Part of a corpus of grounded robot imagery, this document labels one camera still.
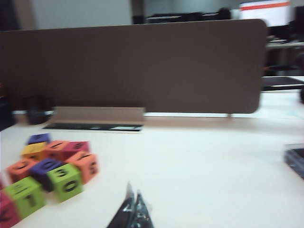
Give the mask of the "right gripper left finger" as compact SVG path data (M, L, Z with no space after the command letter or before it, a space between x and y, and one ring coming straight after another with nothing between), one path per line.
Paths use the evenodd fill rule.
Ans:
M131 228L135 212L135 195L130 182L127 183L126 195L107 228Z

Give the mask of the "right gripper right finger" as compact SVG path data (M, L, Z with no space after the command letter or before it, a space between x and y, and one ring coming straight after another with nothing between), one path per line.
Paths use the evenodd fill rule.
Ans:
M148 208L140 190L137 191L134 207L133 228L154 228Z

